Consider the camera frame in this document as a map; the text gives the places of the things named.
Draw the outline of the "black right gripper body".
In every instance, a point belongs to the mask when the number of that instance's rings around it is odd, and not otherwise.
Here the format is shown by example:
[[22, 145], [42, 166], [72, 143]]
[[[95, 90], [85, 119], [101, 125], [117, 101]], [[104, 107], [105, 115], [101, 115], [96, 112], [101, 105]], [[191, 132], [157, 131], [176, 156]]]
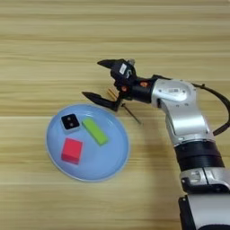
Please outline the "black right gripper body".
[[151, 78], [137, 77], [129, 84], [116, 81], [114, 86], [119, 91], [122, 99], [150, 103], [155, 82], [156, 78], [154, 76]]

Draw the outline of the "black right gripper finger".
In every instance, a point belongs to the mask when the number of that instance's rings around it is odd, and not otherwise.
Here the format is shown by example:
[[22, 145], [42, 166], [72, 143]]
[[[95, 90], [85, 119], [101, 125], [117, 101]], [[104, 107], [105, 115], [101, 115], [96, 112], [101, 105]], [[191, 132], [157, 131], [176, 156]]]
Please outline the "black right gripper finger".
[[100, 105], [104, 108], [110, 109], [112, 111], [117, 111], [121, 102], [122, 98], [119, 96], [115, 101], [110, 101], [105, 98], [102, 98], [97, 93], [91, 93], [91, 92], [83, 92], [83, 95], [89, 99], [91, 102]]
[[98, 61], [97, 64], [109, 68], [110, 70], [117, 70], [120, 66], [118, 59], [104, 59]]

